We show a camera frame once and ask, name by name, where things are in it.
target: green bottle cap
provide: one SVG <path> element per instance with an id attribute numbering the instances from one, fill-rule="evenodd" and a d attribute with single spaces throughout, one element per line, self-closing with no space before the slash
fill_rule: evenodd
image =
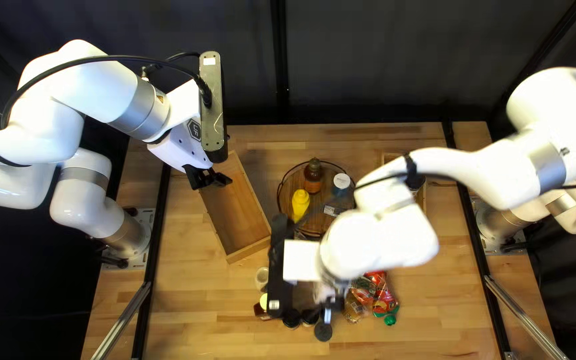
<path id="1" fill-rule="evenodd" d="M 397 318 L 395 317 L 395 315 L 392 315 L 392 314 L 389 314 L 388 316 L 383 318 L 383 323 L 388 325 L 388 326 L 395 325 L 396 322 L 397 322 Z"/>

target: white label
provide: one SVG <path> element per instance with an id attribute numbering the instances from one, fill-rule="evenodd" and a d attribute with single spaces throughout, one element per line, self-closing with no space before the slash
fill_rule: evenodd
<path id="1" fill-rule="evenodd" d="M 330 206 L 330 205 L 324 206 L 324 214 L 330 215 L 332 217 L 337 217 L 335 215 L 335 208 L 333 206 Z"/>
<path id="2" fill-rule="evenodd" d="M 346 210 L 348 210 L 348 209 L 336 208 L 336 207 L 331 206 L 331 205 L 324 205 L 324 214 L 330 215 L 331 217 L 334 217 L 334 218 L 338 217 L 339 214 L 343 213 Z"/>
<path id="3" fill-rule="evenodd" d="M 279 310 L 279 300 L 269 300 L 268 301 L 268 309 Z"/>
<path id="4" fill-rule="evenodd" d="M 350 186 L 350 176 L 346 174 L 337 174 L 333 178 L 332 183 L 340 189 L 345 189 Z"/>

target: black jar lid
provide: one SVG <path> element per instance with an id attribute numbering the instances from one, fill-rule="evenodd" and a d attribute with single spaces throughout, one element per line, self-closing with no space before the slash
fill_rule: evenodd
<path id="1" fill-rule="evenodd" d="M 296 309 L 290 309 L 284 314 L 284 325 L 290 329 L 299 326 L 301 323 L 301 314 Z"/>

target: bottle cap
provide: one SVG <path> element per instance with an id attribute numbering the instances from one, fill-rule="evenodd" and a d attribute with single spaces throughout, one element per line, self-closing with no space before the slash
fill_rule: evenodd
<path id="1" fill-rule="evenodd" d="M 308 162 L 308 168 L 310 171 L 317 171 L 321 167 L 321 162 L 317 158 L 312 158 Z"/>
<path id="2" fill-rule="evenodd" d="M 319 310 L 306 309 L 301 312 L 301 318 L 303 319 L 304 325 L 313 326 L 319 321 Z"/>
<path id="3" fill-rule="evenodd" d="M 292 201 L 295 201 L 298 204 L 305 204 L 310 200 L 310 195 L 304 189 L 295 190 L 292 194 Z"/>
<path id="4" fill-rule="evenodd" d="M 263 295 L 261 295 L 261 297 L 259 298 L 259 305 L 261 305 L 261 308 L 263 310 L 266 310 L 266 306 L 268 305 L 268 294 L 264 293 Z"/>
<path id="5" fill-rule="evenodd" d="M 396 322 L 397 322 L 397 318 L 393 314 L 389 314 L 388 316 L 383 318 L 383 323 L 388 325 L 388 326 L 395 325 Z"/>
<path id="6" fill-rule="evenodd" d="M 326 342 L 332 338 L 332 326 L 329 323 L 320 322 L 315 326 L 315 338 Z"/>
<path id="7" fill-rule="evenodd" d="M 337 174 L 332 179 L 332 184 L 334 184 L 335 187 L 340 189 L 340 190 L 347 189 L 348 186 L 350 186 L 350 176 L 348 176 L 347 174 L 343 174 L 343 173 Z"/>
<path id="8" fill-rule="evenodd" d="M 301 323 L 301 314 L 296 309 L 290 309 L 284 314 L 284 325 L 289 329 L 296 329 Z"/>

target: metal mounting plate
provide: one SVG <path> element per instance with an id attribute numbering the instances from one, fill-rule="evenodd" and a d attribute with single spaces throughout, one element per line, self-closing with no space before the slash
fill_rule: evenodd
<path id="1" fill-rule="evenodd" d="M 472 209 L 475 212 L 475 218 L 477 219 L 477 225 L 479 225 L 479 217 L 477 216 L 480 212 L 484 212 L 490 205 L 485 203 L 485 201 L 481 200 L 479 197 L 470 196 L 470 202 L 472 204 Z M 496 255 L 523 255 L 526 253 L 525 249 L 515 249 L 510 250 L 507 252 L 501 251 L 501 245 L 506 243 L 524 243 L 526 242 L 526 238 L 524 236 L 524 231 L 519 230 L 512 238 L 499 241 L 499 239 L 488 239 L 481 233 L 479 234 L 481 239 L 481 246 L 484 248 L 484 252 L 486 256 L 496 256 Z"/>
<path id="2" fill-rule="evenodd" d="M 150 233 L 152 232 L 152 223 L 155 220 L 155 209 L 152 208 L 138 208 L 137 215 L 134 219 L 139 222 L 142 226 L 144 233 L 146 234 L 146 239 L 150 242 Z M 101 264 L 101 270 L 144 270 L 146 269 L 146 262 L 148 262 L 148 251 L 150 250 L 150 244 L 146 248 L 137 254 L 137 256 L 128 259 L 128 267 L 125 269 L 118 268 L 115 265 Z M 107 248 L 103 251 L 102 255 L 109 258 L 117 258 L 117 255 L 112 248 Z"/>

